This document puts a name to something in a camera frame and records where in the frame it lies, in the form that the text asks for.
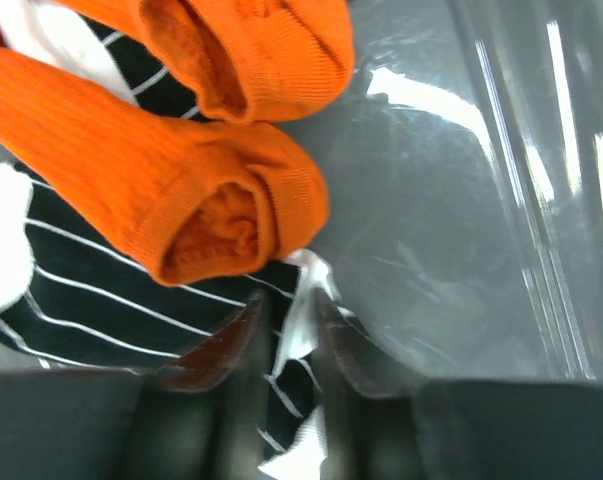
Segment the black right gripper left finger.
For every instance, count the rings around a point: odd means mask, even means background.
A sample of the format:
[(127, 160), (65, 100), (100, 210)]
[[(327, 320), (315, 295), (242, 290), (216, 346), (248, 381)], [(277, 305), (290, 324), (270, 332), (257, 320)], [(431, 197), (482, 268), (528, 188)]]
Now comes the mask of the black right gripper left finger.
[(270, 302), (258, 290), (219, 332), (159, 369), (130, 430), (131, 478), (257, 478), (270, 350)]

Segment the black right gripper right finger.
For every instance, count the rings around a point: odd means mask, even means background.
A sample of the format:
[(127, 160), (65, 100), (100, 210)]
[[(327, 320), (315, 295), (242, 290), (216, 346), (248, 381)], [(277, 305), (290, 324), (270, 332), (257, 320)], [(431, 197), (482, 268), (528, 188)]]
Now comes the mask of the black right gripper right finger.
[(323, 479), (424, 479), (412, 394), (424, 378), (397, 362), (348, 318), (328, 294), (313, 290), (326, 458)]

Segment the black white striped sock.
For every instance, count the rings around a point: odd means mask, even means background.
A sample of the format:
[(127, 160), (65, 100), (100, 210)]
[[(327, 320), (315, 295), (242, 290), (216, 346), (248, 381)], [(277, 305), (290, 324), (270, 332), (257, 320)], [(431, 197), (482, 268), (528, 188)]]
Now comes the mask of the black white striped sock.
[(326, 456), (310, 363), (317, 287), (337, 296), (330, 266), (307, 249), (252, 274), (161, 286), (45, 181), (0, 163), (0, 343), (69, 366), (156, 366), (217, 332), (263, 290), (273, 347), (260, 470), (275, 479), (316, 479)]

